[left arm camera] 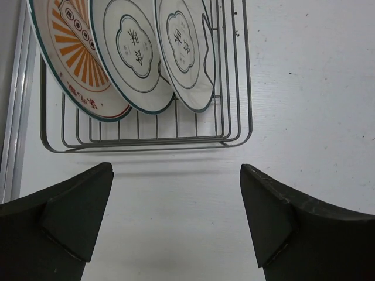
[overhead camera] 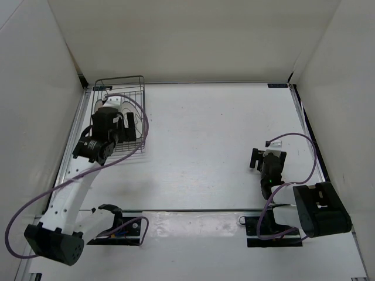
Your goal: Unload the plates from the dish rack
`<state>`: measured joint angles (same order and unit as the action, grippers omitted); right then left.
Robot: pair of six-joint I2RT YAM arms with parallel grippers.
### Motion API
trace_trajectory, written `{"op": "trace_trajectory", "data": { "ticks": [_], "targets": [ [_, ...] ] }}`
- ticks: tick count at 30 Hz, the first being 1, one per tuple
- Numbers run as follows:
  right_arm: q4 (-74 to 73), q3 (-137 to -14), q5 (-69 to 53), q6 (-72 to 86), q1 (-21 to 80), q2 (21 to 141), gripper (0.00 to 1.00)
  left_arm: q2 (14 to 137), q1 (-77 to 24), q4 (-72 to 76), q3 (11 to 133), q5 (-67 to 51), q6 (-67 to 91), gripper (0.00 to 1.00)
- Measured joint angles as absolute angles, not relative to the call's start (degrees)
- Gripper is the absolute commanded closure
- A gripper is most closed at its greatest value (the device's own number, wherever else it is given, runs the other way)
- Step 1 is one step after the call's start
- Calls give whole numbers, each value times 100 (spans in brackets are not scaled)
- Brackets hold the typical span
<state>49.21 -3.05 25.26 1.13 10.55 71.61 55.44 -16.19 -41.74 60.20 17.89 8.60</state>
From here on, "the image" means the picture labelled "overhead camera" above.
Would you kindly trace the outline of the white plate green rim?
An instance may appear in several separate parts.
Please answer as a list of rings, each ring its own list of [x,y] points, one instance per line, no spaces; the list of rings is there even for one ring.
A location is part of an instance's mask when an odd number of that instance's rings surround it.
[[[143,116],[140,110],[134,105],[133,102],[123,101],[121,105],[121,112],[124,116],[125,128],[130,128],[131,126],[129,118],[127,117],[127,113],[133,113],[135,136],[136,136],[136,139],[140,139],[143,134],[143,121],[142,121]]]

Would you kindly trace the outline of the white plate orange sunburst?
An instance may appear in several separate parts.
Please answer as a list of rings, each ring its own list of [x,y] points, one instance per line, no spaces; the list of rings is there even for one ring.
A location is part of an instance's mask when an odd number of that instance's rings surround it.
[[[94,104],[93,114],[95,114],[100,108],[102,108],[104,104],[105,104],[105,101],[97,100]]]

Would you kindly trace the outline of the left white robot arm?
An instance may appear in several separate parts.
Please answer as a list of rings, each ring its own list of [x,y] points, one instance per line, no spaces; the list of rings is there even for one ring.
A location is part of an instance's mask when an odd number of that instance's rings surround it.
[[[102,204],[78,221],[80,207],[107,159],[124,142],[137,139],[134,113],[116,107],[101,107],[91,116],[91,125],[81,134],[73,160],[74,176],[64,182],[50,208],[36,225],[28,225],[24,236],[37,256],[72,266],[85,244],[96,237],[109,237],[123,228],[122,210]]]

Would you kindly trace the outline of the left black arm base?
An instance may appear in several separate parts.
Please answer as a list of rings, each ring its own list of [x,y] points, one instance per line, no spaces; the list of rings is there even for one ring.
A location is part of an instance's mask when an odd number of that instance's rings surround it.
[[[126,217],[122,209],[112,204],[102,204],[98,209],[109,211],[114,215],[112,227],[105,230],[105,232],[111,231],[135,218]],[[88,245],[137,246],[140,243],[141,222],[141,220],[134,221],[131,224],[123,226],[110,236],[101,235],[99,238],[88,242]]]

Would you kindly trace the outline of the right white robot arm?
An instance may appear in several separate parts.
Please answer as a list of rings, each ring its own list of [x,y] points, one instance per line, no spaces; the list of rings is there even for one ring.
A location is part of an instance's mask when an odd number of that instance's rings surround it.
[[[306,185],[282,180],[286,156],[281,150],[252,150],[250,168],[260,172],[261,194],[266,200],[255,231],[259,239],[299,231],[308,238],[350,232],[350,215],[331,182]]]

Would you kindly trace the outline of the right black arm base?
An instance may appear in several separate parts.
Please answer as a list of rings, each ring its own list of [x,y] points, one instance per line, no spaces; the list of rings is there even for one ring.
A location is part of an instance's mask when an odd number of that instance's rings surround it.
[[[275,222],[272,209],[272,207],[268,208],[260,226],[260,234],[266,237],[291,229],[288,225],[279,225]],[[260,212],[254,212],[242,215],[238,219],[238,223],[246,229],[248,248],[285,248],[303,246],[302,237],[298,229],[285,235],[279,235],[273,239],[259,239],[257,236],[257,223],[259,217]]]

